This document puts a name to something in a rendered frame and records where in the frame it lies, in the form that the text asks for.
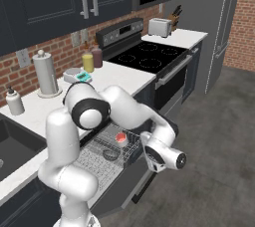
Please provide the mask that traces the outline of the red cup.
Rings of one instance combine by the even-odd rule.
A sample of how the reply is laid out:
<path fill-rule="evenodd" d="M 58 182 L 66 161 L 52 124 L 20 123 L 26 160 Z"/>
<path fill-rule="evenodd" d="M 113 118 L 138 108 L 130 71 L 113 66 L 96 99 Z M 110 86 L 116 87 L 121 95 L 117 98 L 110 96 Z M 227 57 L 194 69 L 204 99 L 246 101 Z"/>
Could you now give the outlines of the red cup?
<path fill-rule="evenodd" d="M 124 132 L 119 132 L 116 135 L 116 143 L 119 147 L 125 147 L 128 145 L 128 138 Z"/>

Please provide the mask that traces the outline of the black oven door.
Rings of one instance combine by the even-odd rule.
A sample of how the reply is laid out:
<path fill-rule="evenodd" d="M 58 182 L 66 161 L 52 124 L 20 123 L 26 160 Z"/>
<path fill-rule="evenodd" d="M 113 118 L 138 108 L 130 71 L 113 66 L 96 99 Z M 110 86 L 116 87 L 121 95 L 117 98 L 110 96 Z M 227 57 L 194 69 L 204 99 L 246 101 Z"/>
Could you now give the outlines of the black oven door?
<path fill-rule="evenodd" d="M 164 86 L 155 90 L 154 107 L 162 114 L 167 114 L 181 99 L 188 64 L 175 76 L 173 76 Z"/>

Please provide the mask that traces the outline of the dark grey bowl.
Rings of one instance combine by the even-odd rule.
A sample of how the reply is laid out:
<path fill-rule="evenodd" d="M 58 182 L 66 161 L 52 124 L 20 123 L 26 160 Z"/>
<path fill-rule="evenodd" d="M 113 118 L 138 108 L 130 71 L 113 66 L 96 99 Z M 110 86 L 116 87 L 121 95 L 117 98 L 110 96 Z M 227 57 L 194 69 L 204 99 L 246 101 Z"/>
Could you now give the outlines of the dark grey bowl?
<path fill-rule="evenodd" d="M 120 156 L 120 153 L 118 151 L 113 151 L 109 149 L 105 149 L 103 151 L 103 157 L 108 161 L 115 161 Z"/>

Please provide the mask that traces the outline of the black stove with hob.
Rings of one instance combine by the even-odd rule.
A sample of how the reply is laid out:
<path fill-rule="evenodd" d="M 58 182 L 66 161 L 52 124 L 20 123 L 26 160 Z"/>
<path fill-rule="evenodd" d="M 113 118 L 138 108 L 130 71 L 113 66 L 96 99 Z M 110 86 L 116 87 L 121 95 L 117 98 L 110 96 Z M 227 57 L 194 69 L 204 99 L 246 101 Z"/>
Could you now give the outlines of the black stove with hob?
<path fill-rule="evenodd" d="M 97 41 L 103 50 L 103 60 L 155 74 L 152 89 L 154 106 L 155 83 L 159 78 L 176 67 L 188 54 L 188 50 L 179 47 L 143 41 L 141 31 L 142 18 L 132 18 L 114 24 L 96 33 Z M 165 117 L 175 121 L 181 107 L 181 99 Z"/>

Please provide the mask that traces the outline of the dark red bottle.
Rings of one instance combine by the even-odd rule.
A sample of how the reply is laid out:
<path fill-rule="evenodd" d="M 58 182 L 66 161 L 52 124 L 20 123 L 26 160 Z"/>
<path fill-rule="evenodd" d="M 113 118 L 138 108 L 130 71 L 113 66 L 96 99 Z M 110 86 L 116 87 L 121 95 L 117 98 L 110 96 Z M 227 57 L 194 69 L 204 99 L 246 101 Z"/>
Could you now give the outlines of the dark red bottle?
<path fill-rule="evenodd" d="M 94 57 L 94 67 L 101 68 L 103 66 L 103 51 L 99 48 L 97 39 L 94 39 L 92 54 Z"/>

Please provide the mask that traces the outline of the yellow bottle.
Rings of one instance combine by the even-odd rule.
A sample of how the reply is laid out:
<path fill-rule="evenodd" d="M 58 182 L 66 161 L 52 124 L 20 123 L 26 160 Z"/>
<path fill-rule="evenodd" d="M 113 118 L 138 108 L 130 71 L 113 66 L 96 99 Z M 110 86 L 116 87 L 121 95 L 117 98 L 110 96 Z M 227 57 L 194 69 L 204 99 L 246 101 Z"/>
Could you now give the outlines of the yellow bottle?
<path fill-rule="evenodd" d="M 88 43 L 85 43 L 85 53 L 82 56 L 84 70 L 88 73 L 94 71 L 94 57 L 93 54 L 89 51 Z"/>

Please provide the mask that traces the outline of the dark blue base cupboard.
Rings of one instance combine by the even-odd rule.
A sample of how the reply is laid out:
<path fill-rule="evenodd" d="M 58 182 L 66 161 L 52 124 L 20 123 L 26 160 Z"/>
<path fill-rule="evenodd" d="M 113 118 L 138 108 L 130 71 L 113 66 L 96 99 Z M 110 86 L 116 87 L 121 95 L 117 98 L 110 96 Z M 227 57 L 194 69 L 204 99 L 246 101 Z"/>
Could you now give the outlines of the dark blue base cupboard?
<path fill-rule="evenodd" d="M 191 93 L 194 91 L 201 48 L 202 42 L 199 42 L 189 51 L 189 54 L 192 56 L 192 60 L 189 62 L 187 66 L 186 81 L 182 94 L 183 102 L 185 102 L 187 98 L 191 95 Z"/>

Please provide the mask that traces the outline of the silver toaster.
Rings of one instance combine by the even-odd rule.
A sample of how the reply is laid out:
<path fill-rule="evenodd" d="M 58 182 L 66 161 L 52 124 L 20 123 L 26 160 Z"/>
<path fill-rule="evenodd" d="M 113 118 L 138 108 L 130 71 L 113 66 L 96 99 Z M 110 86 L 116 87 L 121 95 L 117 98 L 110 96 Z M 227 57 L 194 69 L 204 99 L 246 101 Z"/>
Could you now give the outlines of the silver toaster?
<path fill-rule="evenodd" d="M 167 38 L 171 34 L 171 21 L 168 19 L 152 18 L 148 22 L 150 35 Z"/>

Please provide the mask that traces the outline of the white paper towel roll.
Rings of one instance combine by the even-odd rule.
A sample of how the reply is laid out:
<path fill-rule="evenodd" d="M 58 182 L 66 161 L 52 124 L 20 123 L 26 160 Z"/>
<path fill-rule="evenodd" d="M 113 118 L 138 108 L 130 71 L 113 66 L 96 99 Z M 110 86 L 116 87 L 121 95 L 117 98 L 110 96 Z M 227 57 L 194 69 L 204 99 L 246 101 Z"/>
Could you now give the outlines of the white paper towel roll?
<path fill-rule="evenodd" d="M 63 90 L 58 86 L 52 55 L 39 50 L 33 56 L 33 62 L 39 82 L 38 96 L 48 99 L 58 96 Z"/>

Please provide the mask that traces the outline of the wooden knife block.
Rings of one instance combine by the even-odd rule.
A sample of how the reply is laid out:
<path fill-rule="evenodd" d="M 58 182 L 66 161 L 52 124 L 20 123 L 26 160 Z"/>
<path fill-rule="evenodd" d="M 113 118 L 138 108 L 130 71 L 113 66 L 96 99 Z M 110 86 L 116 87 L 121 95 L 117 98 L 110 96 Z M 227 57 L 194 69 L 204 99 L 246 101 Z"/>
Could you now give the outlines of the wooden knife block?
<path fill-rule="evenodd" d="M 171 31 L 175 31 L 179 20 L 179 15 L 182 12 L 181 6 L 178 5 L 176 9 L 168 15 L 167 19 L 171 21 Z"/>

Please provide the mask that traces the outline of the dark grey fridge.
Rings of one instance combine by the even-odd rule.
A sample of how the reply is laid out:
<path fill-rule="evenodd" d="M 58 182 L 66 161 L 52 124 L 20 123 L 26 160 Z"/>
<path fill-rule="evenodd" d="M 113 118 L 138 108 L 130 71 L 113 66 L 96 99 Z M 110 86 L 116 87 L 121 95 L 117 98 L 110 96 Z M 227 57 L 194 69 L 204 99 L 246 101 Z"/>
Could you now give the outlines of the dark grey fridge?
<path fill-rule="evenodd" d="M 171 0 L 164 16 L 181 6 L 178 29 L 206 32 L 202 41 L 195 91 L 208 94 L 218 80 L 227 47 L 237 0 Z"/>

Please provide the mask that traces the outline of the white soap bottle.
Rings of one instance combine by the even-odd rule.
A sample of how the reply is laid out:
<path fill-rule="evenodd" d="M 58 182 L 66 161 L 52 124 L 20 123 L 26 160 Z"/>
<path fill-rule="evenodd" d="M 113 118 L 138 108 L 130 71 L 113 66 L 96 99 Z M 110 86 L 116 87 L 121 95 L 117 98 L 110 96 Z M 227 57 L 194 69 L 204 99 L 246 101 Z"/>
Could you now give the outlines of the white soap bottle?
<path fill-rule="evenodd" d="M 6 102 L 12 115 L 19 115 L 25 111 L 20 94 L 11 87 L 8 87 Z"/>

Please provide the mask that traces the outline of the black sink basin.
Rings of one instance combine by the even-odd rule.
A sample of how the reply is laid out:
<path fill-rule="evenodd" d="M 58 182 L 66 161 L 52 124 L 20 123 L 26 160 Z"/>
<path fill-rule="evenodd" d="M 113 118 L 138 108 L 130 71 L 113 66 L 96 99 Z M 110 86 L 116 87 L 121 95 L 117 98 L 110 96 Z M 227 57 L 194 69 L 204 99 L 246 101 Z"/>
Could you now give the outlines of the black sink basin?
<path fill-rule="evenodd" d="M 0 113 L 0 181 L 46 147 L 45 138 Z"/>

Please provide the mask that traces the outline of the dark blue sink cupboard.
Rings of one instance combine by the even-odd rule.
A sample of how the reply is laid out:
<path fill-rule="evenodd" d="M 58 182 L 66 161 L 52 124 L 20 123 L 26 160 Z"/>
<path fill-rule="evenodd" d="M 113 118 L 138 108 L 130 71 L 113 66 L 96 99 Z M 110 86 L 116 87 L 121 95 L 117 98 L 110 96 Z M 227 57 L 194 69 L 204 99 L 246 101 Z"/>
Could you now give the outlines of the dark blue sink cupboard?
<path fill-rule="evenodd" d="M 36 177 L 0 207 L 0 227 L 53 227 L 61 217 L 59 198 Z"/>

